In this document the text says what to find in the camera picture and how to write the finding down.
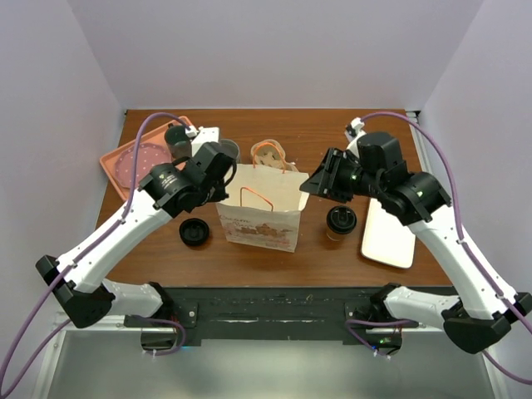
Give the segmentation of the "white rectangular plate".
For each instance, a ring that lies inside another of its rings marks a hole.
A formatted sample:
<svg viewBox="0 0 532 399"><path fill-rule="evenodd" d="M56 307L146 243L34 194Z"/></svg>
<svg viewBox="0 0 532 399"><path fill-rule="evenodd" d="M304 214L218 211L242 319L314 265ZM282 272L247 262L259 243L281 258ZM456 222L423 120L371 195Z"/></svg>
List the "white rectangular plate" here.
<svg viewBox="0 0 532 399"><path fill-rule="evenodd" d="M395 268L412 266L416 236L376 199L370 199L362 236L363 257Z"/></svg>

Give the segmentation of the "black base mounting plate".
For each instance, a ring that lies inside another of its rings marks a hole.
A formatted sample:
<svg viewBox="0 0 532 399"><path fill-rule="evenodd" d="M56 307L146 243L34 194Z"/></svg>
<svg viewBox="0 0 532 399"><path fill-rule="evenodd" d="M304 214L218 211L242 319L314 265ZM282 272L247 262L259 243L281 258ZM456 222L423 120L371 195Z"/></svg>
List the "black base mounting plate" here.
<svg viewBox="0 0 532 399"><path fill-rule="evenodd" d="M340 341L357 344L348 319L390 323L379 288L163 288L163 307L142 320L141 345L163 352L204 340Z"/></svg>

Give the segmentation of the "cardboard two-cup carrier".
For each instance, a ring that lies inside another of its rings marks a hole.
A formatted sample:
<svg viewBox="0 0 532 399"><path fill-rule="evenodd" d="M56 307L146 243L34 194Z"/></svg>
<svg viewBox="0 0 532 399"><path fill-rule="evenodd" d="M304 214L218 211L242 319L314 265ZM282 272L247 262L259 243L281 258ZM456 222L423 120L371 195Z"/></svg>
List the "cardboard two-cup carrier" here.
<svg viewBox="0 0 532 399"><path fill-rule="evenodd" d="M298 172L293 163L286 161L286 152L280 143L274 139L262 140L251 147L252 165L264 165L274 169Z"/></svg>

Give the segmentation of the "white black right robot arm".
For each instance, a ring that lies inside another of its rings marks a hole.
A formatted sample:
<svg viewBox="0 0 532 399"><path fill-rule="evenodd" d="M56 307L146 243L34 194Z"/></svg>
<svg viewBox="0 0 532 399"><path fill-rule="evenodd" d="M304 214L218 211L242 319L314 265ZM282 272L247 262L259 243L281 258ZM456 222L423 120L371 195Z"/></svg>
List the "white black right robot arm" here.
<svg viewBox="0 0 532 399"><path fill-rule="evenodd" d="M300 190L343 204L356 196L377 200L429 249L456 290L442 296L388 284L371 298L372 321L439 328L470 354L496 344L519 316L530 313L530 294L516 292L490 265L477 267L483 256L453 225L451 197L433 175L407 169L396 138L374 132L355 142L346 150L328 149Z"/></svg>

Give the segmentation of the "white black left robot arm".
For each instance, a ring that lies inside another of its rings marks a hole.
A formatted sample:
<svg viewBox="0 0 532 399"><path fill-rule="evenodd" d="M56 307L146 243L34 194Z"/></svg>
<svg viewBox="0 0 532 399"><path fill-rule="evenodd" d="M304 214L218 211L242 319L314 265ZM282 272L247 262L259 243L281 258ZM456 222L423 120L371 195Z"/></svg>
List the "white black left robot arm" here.
<svg viewBox="0 0 532 399"><path fill-rule="evenodd" d="M82 243L54 258L45 255L36 268L77 328L105 316L143 317L167 324L174 302L158 283L134 285L110 281L108 273L141 241L183 212L228 198L236 161L217 142L204 143L182 169L154 166L133 195Z"/></svg>

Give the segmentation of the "dark green mug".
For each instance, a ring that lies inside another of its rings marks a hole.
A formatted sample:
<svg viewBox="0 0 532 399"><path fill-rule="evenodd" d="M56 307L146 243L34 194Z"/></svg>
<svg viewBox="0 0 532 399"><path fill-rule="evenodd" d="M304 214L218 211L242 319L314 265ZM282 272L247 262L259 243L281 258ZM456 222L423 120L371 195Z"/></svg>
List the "dark green mug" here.
<svg viewBox="0 0 532 399"><path fill-rule="evenodd" d="M164 134L165 143L175 160L192 156L192 145L183 125L169 124Z"/></svg>

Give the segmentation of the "cream paper takeout bag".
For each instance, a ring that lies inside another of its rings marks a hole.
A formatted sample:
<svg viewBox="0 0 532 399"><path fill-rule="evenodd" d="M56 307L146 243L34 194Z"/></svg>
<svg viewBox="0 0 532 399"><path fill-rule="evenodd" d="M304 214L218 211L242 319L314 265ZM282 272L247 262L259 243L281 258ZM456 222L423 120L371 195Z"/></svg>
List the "cream paper takeout bag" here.
<svg viewBox="0 0 532 399"><path fill-rule="evenodd" d="M309 195L299 186L307 173L239 164L216 209L225 238L235 244L293 253Z"/></svg>

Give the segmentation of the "grey cylindrical utensil holder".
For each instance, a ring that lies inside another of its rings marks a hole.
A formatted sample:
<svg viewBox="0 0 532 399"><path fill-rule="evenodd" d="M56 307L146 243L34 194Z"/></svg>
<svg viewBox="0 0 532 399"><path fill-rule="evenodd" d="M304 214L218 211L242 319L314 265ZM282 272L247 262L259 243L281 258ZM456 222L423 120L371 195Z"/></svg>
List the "grey cylindrical utensil holder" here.
<svg viewBox="0 0 532 399"><path fill-rule="evenodd" d="M234 158L237 164L241 161L240 148L235 141L230 139L220 139L219 143L222 146L224 152Z"/></svg>

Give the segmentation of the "pink polka dot plate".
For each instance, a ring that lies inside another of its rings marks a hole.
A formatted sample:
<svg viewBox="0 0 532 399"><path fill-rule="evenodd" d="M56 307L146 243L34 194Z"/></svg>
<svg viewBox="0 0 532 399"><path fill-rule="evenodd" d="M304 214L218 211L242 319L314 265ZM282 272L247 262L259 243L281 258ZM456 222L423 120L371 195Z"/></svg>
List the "pink polka dot plate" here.
<svg viewBox="0 0 532 399"><path fill-rule="evenodd" d="M137 187L154 166L171 161L170 152L164 146L150 142L141 143L137 154L135 184L133 185L131 172L135 157L134 149L135 147L131 146L122 151L114 165L114 177L119 186L125 189Z"/></svg>

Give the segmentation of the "pink rectangular tray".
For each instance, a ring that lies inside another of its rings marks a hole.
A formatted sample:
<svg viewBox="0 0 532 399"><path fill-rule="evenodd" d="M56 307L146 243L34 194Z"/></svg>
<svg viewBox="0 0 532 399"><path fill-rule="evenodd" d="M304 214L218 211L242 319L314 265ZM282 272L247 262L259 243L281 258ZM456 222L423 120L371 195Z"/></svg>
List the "pink rectangular tray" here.
<svg viewBox="0 0 532 399"><path fill-rule="evenodd" d="M165 141L165 133L169 129L170 124L177 125L177 121L172 120L167 122L142 136L135 173L135 187L138 186L140 180L155 165L170 163L174 159ZM124 201L127 200L130 189L133 186L131 171L134 160L134 149L135 139L100 158L102 169L105 171L117 194Z"/></svg>

